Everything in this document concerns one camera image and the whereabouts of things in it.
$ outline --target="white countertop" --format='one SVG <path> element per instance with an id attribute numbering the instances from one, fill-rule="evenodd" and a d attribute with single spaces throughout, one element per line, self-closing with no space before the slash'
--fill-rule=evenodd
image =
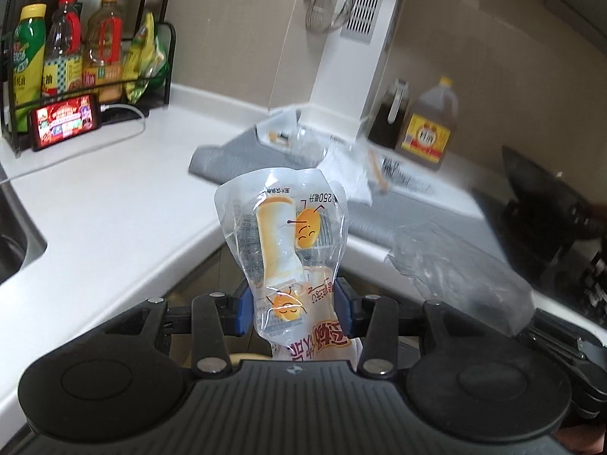
<path id="1" fill-rule="evenodd" d="M 174 86 L 171 106 L 153 111 L 142 135 L 12 182 L 48 246 L 0 286 L 0 447 L 25 421 L 16 388 L 32 361 L 144 299 L 164 295 L 223 244 L 216 186 L 190 176 L 187 166 L 197 146 L 223 144 L 266 115 Z M 105 126 L 19 159 L 2 141 L 0 162 L 14 177 L 141 128 L 139 121 Z M 420 300 L 384 263 L 387 252 L 349 237 L 342 265 Z M 542 295 L 534 299 L 607 342 L 593 323 Z"/>

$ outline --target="green bottle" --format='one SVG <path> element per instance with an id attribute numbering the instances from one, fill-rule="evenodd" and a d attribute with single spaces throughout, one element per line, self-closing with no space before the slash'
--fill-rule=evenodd
<path id="1" fill-rule="evenodd" d="M 42 66 L 44 65 L 44 40 L 46 5 L 27 5 L 21 10 L 13 42 L 14 103 L 23 104 L 40 98 Z M 33 107 L 17 109 L 17 132 L 27 133 L 27 114 Z"/>

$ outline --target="wall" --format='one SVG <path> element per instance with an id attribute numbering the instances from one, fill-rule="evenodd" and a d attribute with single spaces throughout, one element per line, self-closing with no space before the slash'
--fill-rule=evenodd
<path id="1" fill-rule="evenodd" d="M 304 0 L 169 0 L 173 81 L 263 107 L 307 102 L 326 36 L 305 31 Z"/>
<path id="2" fill-rule="evenodd" d="M 441 75 L 459 96 L 452 151 L 501 172 L 508 144 L 607 200 L 607 57 L 543 0 L 406 0 L 379 93 Z"/>

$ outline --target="charging cable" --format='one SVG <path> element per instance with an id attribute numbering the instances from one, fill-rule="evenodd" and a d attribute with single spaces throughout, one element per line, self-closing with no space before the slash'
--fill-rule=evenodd
<path id="1" fill-rule="evenodd" d="M 75 152 L 74 154 L 71 154 L 68 157 L 59 159 L 58 161 L 51 162 L 50 164 L 47 164 L 45 166 L 37 167 L 35 169 L 32 169 L 31 171 L 26 171 L 25 173 L 16 174 L 13 177 L 8 177 L 6 179 L 0 180 L 0 185 L 3 185 L 4 183 L 8 183 L 9 181 L 13 181 L 15 179 L 29 176 L 30 174 L 39 173 L 40 171 L 44 171 L 45 169 L 48 169 L 50 167 L 54 167 L 56 165 L 62 164 L 63 162 L 70 161 L 71 159 L 76 159 L 76 158 L 79 158 L 86 154 L 90 154 L 92 152 L 98 152 L 99 150 L 103 150 L 104 148 L 111 147 L 112 145 L 117 145 L 117 144 L 120 144 L 121 142 L 131 140 L 135 137 L 138 137 L 139 135 L 143 134 L 146 131 L 146 127 L 147 127 L 146 126 L 146 117 L 138 108 L 131 106 L 130 104 L 103 104 L 101 106 L 101 112 L 107 111 L 108 109 L 127 109 L 130 111 L 133 111 L 134 113 L 138 114 L 139 117 L 143 120 L 143 128 L 140 131 L 135 132 L 132 135 L 129 135 L 127 137 L 112 140 L 111 142 L 107 142 L 107 144 L 95 145 L 95 147 L 86 148 L 84 150 L 81 150 L 80 152 Z"/>

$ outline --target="red phone screen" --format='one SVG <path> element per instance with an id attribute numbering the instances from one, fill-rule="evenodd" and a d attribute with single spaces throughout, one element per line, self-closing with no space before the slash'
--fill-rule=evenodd
<path id="1" fill-rule="evenodd" d="M 97 127 L 95 98 L 90 94 L 33 110 L 34 148 L 44 148 Z"/>

